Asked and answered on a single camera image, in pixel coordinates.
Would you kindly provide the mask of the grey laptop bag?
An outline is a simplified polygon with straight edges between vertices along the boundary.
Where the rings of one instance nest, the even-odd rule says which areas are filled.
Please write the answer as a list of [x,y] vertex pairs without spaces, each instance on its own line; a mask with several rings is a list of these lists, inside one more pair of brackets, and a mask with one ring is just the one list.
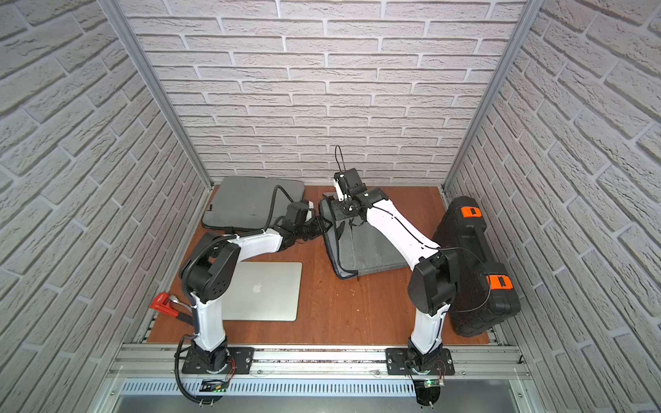
[[323,235],[325,249],[339,279],[408,267],[381,232],[360,217],[347,218],[333,194],[323,194],[318,212],[328,226]]
[[226,232],[263,228],[270,212],[274,188],[280,185],[294,201],[303,198],[305,184],[296,180],[263,177],[226,177],[203,214],[201,224]]

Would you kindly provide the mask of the silver laptop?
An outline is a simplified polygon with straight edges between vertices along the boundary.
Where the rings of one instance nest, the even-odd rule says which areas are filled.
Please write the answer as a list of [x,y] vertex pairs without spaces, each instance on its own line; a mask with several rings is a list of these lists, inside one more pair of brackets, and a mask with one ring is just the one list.
[[301,263],[239,263],[222,297],[223,319],[294,322],[301,275]]

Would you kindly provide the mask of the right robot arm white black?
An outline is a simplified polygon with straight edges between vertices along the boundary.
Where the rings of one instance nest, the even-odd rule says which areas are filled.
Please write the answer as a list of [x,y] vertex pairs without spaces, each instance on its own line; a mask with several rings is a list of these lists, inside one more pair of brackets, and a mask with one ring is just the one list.
[[416,307],[406,366],[427,374],[442,350],[442,328],[459,286],[459,257],[423,235],[378,188],[350,194],[336,189],[344,216],[361,217],[399,251],[411,269],[407,292]]

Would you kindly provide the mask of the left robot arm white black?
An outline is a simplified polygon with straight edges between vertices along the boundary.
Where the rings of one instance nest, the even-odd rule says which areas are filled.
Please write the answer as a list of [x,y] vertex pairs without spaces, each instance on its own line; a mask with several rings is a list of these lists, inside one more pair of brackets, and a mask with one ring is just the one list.
[[298,241],[307,242],[328,232],[331,224],[321,217],[304,223],[282,222],[245,235],[207,234],[182,267],[182,292],[192,310],[193,353],[202,368],[218,373],[228,363],[227,334],[221,297],[229,289],[237,264],[264,254],[285,251]]

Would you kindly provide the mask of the black tool case orange latches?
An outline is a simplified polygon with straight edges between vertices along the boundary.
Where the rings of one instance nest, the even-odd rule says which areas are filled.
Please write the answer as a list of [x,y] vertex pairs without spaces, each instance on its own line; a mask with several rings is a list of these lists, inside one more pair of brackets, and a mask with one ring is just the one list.
[[521,311],[513,281],[487,244],[485,214],[469,196],[453,199],[433,236],[459,258],[459,290],[449,314],[454,332],[478,336]]

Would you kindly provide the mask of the right green circuit board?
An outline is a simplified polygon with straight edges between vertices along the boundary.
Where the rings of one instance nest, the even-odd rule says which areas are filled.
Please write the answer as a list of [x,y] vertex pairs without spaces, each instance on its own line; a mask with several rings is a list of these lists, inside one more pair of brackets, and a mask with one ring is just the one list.
[[424,388],[440,387],[445,385],[444,379],[441,378],[423,380],[422,383]]

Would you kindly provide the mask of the green circuit board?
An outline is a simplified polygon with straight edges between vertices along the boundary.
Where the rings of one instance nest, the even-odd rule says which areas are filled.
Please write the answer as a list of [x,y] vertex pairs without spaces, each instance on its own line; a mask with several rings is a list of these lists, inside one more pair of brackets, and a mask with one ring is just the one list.
[[440,387],[445,385],[444,379],[441,378],[423,380],[422,383],[424,388]]
[[223,380],[203,380],[199,392],[204,393],[223,393],[229,388],[230,382]]

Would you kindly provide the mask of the left green circuit board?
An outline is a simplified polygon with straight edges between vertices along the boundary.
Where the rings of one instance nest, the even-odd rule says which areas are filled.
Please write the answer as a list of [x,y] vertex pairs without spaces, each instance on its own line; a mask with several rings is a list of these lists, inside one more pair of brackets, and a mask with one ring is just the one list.
[[223,393],[229,388],[230,382],[223,380],[203,380],[199,392],[204,393]]

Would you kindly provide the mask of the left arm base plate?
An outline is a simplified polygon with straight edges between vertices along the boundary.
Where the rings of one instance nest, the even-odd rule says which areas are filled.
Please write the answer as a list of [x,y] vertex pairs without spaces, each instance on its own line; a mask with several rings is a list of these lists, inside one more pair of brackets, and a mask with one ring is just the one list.
[[184,374],[248,374],[255,354],[253,347],[230,347],[207,352],[190,349],[182,365]]

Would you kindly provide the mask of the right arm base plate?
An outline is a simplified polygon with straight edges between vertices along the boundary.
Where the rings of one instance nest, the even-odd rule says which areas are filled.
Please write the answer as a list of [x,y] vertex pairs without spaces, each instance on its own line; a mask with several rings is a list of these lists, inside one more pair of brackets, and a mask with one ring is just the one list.
[[442,346],[428,354],[420,354],[415,348],[387,348],[385,357],[389,375],[455,374],[451,353]]

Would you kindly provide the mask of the red handled pliers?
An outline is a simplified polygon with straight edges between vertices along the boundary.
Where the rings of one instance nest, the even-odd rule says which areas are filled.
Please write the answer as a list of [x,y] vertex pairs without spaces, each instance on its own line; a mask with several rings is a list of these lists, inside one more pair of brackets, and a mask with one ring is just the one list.
[[185,311],[180,311],[180,308],[184,310],[190,310],[190,307],[182,303],[177,297],[169,293],[160,293],[158,294],[150,304],[150,308],[158,313],[175,318],[187,325],[193,326],[193,318],[189,313]]

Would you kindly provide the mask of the aluminium front rail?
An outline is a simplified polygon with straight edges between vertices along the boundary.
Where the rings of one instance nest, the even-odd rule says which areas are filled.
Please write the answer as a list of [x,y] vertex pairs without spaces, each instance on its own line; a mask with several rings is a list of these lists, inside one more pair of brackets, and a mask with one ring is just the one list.
[[[173,379],[175,344],[124,344],[108,375]],[[387,346],[257,345],[230,346],[237,379],[404,379],[531,380],[517,347],[450,345],[440,361],[420,372],[405,362],[406,348]]]

